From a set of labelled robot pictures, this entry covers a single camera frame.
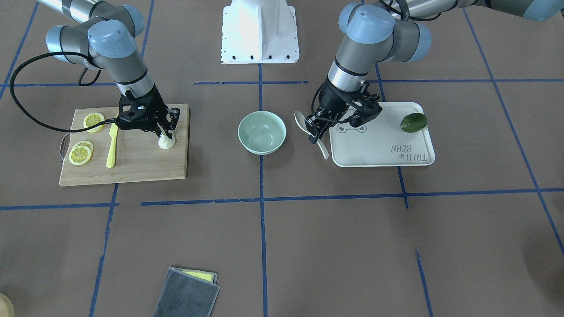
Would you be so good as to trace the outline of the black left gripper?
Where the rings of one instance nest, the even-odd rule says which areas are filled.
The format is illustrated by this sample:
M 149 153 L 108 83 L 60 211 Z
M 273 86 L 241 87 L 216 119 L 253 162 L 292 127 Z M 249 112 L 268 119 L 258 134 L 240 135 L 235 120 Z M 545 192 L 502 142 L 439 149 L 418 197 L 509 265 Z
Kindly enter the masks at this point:
M 350 124 L 358 128 L 374 120 L 381 112 L 379 94 L 368 91 L 369 82 L 361 82 L 354 92 L 338 89 L 327 78 L 314 95 L 311 111 L 306 117 L 308 140 L 316 144 L 329 128 L 336 124 Z

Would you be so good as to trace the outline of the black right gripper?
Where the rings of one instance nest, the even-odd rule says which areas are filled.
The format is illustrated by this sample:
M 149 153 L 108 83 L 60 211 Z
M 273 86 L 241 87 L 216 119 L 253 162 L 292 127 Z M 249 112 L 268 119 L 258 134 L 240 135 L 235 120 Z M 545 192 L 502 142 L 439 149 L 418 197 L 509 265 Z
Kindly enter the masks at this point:
M 131 90 L 119 99 L 119 115 L 116 124 L 121 130 L 140 129 L 154 132 L 157 138 L 171 135 L 181 114 L 179 108 L 169 108 L 163 101 L 156 85 L 144 96 L 135 97 Z

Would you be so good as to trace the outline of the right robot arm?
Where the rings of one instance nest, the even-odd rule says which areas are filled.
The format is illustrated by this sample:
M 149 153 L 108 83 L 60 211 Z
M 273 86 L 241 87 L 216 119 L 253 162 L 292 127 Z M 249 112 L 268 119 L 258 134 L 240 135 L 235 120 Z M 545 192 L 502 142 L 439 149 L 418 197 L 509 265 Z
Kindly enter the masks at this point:
M 64 62 L 106 70 L 119 88 L 117 126 L 173 139 L 180 110 L 163 102 L 137 48 L 135 37 L 145 28 L 139 10 L 102 0 L 45 0 L 44 4 L 77 23 L 48 31 L 49 52 L 62 53 L 59 59 Z

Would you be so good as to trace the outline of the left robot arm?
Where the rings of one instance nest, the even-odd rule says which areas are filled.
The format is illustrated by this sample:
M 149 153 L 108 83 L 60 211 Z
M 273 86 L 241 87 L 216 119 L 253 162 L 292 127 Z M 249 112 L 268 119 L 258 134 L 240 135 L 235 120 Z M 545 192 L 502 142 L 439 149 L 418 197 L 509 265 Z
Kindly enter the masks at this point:
M 543 21 L 562 12 L 561 0 L 379 0 L 373 4 L 350 3 L 340 13 L 344 39 L 325 81 L 313 98 L 319 102 L 298 122 L 309 141 L 320 143 L 330 128 L 354 128 L 374 120 L 382 111 L 379 95 L 368 91 L 365 80 L 374 63 L 414 62 L 422 59 L 432 42 L 431 20 L 455 8 L 481 6 L 529 20 Z

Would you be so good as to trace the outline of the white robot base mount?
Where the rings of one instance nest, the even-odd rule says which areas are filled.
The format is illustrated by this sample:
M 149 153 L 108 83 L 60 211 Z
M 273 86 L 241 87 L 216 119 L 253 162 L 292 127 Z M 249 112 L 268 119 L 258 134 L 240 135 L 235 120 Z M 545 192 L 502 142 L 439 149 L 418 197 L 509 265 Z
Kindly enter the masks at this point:
M 222 64 L 299 61 L 296 11 L 285 0 L 233 0 L 222 18 Z

